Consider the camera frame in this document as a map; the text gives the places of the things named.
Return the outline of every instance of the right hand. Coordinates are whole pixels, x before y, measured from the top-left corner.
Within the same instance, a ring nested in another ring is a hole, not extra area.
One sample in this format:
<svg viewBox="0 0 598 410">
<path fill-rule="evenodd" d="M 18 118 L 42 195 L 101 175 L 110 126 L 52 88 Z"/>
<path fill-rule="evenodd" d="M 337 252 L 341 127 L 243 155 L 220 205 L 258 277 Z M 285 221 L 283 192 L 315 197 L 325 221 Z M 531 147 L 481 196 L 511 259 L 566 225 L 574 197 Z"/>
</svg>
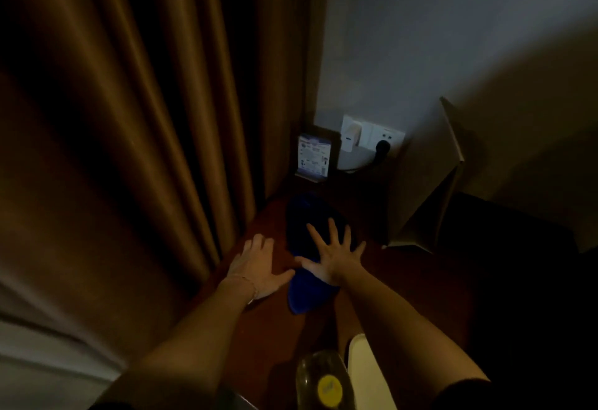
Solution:
<svg viewBox="0 0 598 410">
<path fill-rule="evenodd" d="M 365 249 L 365 241 L 362 241 L 355 251 L 351 252 L 351 228 L 349 225 L 345 226 L 342 244 L 339 242 L 339 233 L 332 218 L 328 218 L 328 229 L 330 230 L 330 245 L 326 244 L 315 227 L 311 224 L 307 225 L 307 230 L 320 253 L 320 263 L 301 256 L 295 257 L 295 260 L 326 284 L 341 285 L 347 268 L 361 267 L 361 255 Z"/>
</svg>

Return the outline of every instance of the curtain fold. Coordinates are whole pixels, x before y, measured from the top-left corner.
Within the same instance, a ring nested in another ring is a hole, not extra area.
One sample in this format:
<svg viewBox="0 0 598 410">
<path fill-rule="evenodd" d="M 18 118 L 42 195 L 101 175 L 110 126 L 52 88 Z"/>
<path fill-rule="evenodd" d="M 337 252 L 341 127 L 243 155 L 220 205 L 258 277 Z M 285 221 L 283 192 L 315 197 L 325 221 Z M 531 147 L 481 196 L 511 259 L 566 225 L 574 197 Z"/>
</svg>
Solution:
<svg viewBox="0 0 598 410">
<path fill-rule="evenodd" d="M 0 284 L 120 364 L 158 342 L 289 173 L 308 10 L 2 0 Z"/>
</svg>

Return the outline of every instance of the electrical outlet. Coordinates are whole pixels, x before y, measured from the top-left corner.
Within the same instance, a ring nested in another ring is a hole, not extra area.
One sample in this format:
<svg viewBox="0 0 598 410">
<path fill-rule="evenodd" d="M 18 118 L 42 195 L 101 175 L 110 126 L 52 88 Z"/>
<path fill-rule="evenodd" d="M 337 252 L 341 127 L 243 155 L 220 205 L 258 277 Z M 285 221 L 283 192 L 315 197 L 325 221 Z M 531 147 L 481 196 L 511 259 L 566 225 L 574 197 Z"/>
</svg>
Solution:
<svg viewBox="0 0 598 410">
<path fill-rule="evenodd" d="M 388 156 L 395 157 L 401 149 L 401 144 L 405 139 L 405 133 L 375 123 L 362 122 L 361 139 L 359 146 L 368 150 L 376 151 L 376 146 L 380 141 L 387 141 L 391 145 Z"/>
</svg>

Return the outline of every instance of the blue towel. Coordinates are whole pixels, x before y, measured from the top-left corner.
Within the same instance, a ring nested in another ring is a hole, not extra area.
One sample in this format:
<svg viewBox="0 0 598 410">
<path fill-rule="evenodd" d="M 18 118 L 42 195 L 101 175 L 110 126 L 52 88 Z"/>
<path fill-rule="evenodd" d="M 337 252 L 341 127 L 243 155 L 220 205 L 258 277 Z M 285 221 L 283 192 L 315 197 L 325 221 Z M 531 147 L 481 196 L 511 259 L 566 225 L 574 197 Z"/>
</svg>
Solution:
<svg viewBox="0 0 598 410">
<path fill-rule="evenodd" d="M 329 244 L 328 218 L 334 219 L 342 242 L 347 220 L 323 199 L 313 193 L 293 197 L 287 205 L 287 246 L 291 254 L 302 255 L 314 262 L 320 262 L 320 254 L 311 239 L 306 224 L 316 228 L 322 239 Z M 355 248 L 355 239 L 351 240 L 351 249 Z M 339 291 L 338 287 L 328 285 L 309 271 L 300 268 L 295 273 L 289 287 L 289 308 L 293 314 L 303 314 L 318 308 Z"/>
</svg>

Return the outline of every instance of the white wall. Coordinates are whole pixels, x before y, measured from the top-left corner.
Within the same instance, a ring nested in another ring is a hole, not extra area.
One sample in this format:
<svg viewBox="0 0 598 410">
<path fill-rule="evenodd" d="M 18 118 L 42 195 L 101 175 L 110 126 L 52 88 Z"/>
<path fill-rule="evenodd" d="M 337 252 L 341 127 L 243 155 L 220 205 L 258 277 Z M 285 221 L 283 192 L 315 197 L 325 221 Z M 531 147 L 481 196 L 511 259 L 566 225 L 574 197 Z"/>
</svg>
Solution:
<svg viewBox="0 0 598 410">
<path fill-rule="evenodd" d="M 597 19 L 598 0 L 328 0 L 315 124 L 339 131 L 347 112 L 408 132 L 447 96 L 456 129 L 473 136 L 465 191 L 575 229 L 592 215 L 564 219 L 567 203 L 544 199 L 530 207 L 518 199 L 524 183 L 509 185 L 518 166 L 598 124 L 593 91 L 569 80 L 598 64 Z M 341 156 L 339 168 L 363 159 Z"/>
</svg>

